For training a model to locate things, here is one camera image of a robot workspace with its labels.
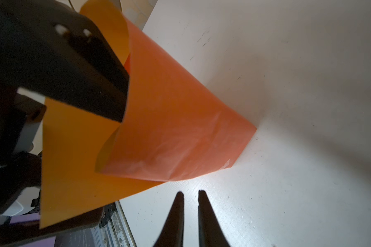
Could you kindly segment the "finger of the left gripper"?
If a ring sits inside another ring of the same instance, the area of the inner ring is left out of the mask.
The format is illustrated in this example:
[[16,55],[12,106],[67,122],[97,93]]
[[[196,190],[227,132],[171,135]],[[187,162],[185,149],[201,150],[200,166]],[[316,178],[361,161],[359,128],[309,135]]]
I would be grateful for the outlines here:
[[121,122],[129,74],[89,18],[57,1],[0,1],[0,82]]

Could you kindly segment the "yellow orange wrapping paper sheet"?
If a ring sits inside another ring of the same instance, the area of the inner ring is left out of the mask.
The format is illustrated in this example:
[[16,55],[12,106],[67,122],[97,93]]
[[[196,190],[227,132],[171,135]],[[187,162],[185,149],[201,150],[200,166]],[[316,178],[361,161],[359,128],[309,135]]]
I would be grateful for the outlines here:
[[256,132],[110,1],[87,1],[80,12],[130,75],[126,112],[117,123],[45,100],[41,228],[230,168]]

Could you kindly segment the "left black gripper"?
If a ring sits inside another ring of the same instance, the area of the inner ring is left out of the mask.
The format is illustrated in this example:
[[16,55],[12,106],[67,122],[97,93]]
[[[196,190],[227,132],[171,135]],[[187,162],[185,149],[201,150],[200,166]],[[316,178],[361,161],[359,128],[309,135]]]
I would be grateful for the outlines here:
[[41,157],[31,153],[46,106],[0,83],[0,215],[27,187],[41,186]]

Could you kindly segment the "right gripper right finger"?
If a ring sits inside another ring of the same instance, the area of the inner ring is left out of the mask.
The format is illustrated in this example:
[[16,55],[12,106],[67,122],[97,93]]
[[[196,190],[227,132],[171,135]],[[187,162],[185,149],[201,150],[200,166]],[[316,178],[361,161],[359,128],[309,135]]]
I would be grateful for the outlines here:
[[198,236],[200,247],[230,247],[204,190],[198,192]]

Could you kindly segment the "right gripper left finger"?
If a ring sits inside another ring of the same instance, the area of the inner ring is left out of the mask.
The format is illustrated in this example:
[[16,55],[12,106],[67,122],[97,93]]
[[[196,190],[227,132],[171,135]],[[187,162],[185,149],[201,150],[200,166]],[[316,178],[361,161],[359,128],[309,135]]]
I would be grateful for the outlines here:
[[170,212],[154,247],[182,247],[184,233],[184,194],[176,194]]

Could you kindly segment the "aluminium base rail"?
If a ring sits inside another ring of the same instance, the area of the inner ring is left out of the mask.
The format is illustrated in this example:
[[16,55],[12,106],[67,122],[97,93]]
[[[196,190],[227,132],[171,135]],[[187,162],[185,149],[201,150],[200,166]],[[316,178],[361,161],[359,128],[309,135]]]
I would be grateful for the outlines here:
[[56,247],[135,247],[120,201],[105,207],[100,224],[56,237]]

